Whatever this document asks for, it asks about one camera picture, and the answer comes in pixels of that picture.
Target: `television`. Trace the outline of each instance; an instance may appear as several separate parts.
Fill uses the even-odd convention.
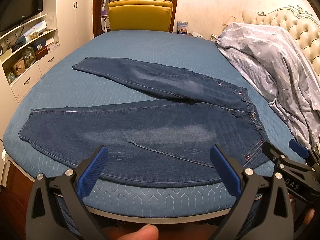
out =
[[[42,12],[43,0],[11,0],[0,13],[0,32],[17,26]]]

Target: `blue box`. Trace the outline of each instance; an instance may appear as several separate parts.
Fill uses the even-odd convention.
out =
[[[39,39],[38,41],[31,44],[31,47],[33,48],[33,51],[36,52],[42,48],[45,47],[45,39]]]
[[[188,34],[188,22],[177,22],[177,33]]]

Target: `blue mattress cover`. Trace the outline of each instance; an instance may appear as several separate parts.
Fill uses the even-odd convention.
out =
[[[61,175],[67,167],[36,151],[18,138],[30,109],[44,107],[87,107],[155,100],[102,77],[72,70],[85,57],[125,57],[134,60],[188,68],[238,86],[246,87],[256,105],[272,144],[291,159],[302,159],[288,147],[293,138],[288,127],[271,110],[268,103],[218,51],[214,42],[181,34],[155,31],[114,31],[102,34],[77,49],[50,69],[26,95],[4,134],[4,148],[9,156],[34,178]],[[270,176],[272,162],[255,170]],[[99,179],[87,206],[125,216],[169,218],[215,212],[230,208],[235,198],[218,183],[186,188],[141,188]]]

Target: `shelf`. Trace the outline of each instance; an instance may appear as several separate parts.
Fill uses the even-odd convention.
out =
[[[37,62],[38,62],[38,61],[36,61],[35,63],[33,63],[30,67],[28,67],[28,68],[26,69],[25,72],[23,72],[20,76],[16,77],[16,78],[14,79],[14,81],[10,84],[10,88],[14,85],[15,82],[17,82],[17,80],[19,80],[19,78],[21,78],[25,73],[27,73],[28,70],[31,69]]]
[[[46,14],[44,14],[44,15],[41,15],[41,16],[38,16],[38,17],[36,17],[36,18],[34,18],[34,19],[31,19],[31,20],[29,20],[29,21],[27,21],[27,22],[25,22],[25,23],[23,23],[23,24],[15,27],[15,28],[12,29],[11,31],[8,31],[8,32],[5,33],[4,35],[2,35],[2,36],[0,37],[0,40],[2,40],[5,36],[8,36],[10,33],[18,30],[20,27],[23,27],[23,26],[25,26],[25,25],[27,25],[27,24],[29,24],[29,23],[31,23],[31,22],[34,22],[35,20],[38,20],[38,19],[41,19],[42,17],[47,16],[47,15],[48,15],[48,13],[46,13]]]
[[[2,61],[2,64],[5,63],[9,58],[11,58],[14,54],[17,54],[20,50],[22,50],[24,47],[28,46],[29,44],[33,43],[34,41],[38,40],[39,38],[47,35],[48,33],[51,33],[51,32],[54,32],[55,30],[57,30],[57,28],[54,28],[52,30],[49,30],[49,31],[45,31],[43,34],[41,34],[39,37],[29,41],[28,43],[24,44],[22,47],[20,47],[19,49],[17,49],[15,52],[13,52],[12,54],[10,54],[9,57],[7,57],[6,59],[4,59]]]

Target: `wooden door frame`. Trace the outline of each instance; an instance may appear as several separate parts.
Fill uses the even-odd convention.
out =
[[[174,25],[174,18],[176,16],[178,0],[173,0],[172,16],[169,32],[172,32]],[[93,21],[93,36],[97,37],[102,33],[101,27],[101,0],[92,0],[92,21]]]

